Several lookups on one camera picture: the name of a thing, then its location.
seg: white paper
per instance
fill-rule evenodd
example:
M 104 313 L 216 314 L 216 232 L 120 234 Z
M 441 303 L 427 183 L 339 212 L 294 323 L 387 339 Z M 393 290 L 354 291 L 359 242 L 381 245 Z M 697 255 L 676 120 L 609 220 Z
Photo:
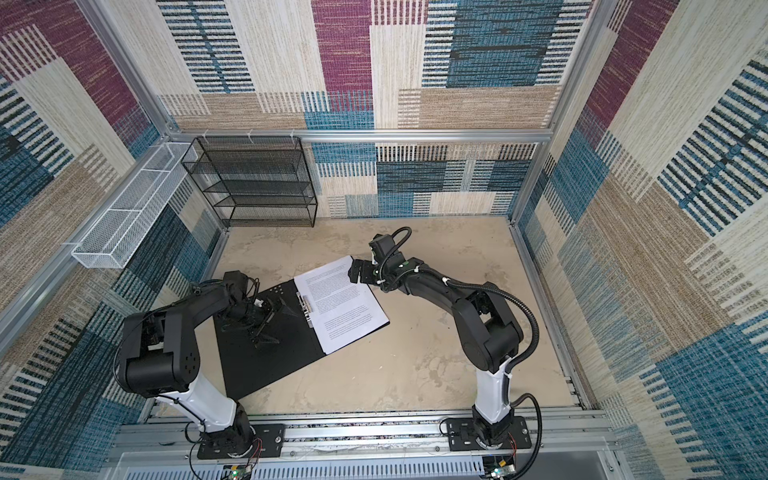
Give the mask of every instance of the white paper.
M 349 281 L 351 266 L 352 257 L 343 257 L 293 279 L 309 304 L 310 320 L 326 355 L 389 321 L 371 289 Z

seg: black clipboard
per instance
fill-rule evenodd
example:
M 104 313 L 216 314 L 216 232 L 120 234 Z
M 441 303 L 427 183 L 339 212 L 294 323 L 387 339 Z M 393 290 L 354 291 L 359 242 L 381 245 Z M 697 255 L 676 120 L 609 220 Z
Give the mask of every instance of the black clipboard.
M 308 317 L 305 316 L 297 292 L 296 283 L 288 280 L 257 295 L 257 298 L 279 295 L 286 304 L 263 330 L 263 333 L 277 338 L 280 341 L 277 344 L 260 343 L 259 346 L 254 346 L 242 331 L 222 332 L 223 320 L 214 317 L 221 370 L 228 397 L 242 399 L 326 356 L 315 331 L 310 327 Z

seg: white wire basket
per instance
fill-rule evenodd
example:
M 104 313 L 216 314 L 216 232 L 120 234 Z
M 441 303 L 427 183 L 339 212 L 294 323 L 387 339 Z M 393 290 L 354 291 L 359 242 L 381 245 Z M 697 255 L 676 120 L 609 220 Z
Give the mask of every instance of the white wire basket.
M 155 151 L 136 177 L 94 223 L 72 256 L 85 268 L 125 268 L 187 172 L 189 144 L 169 142 Z

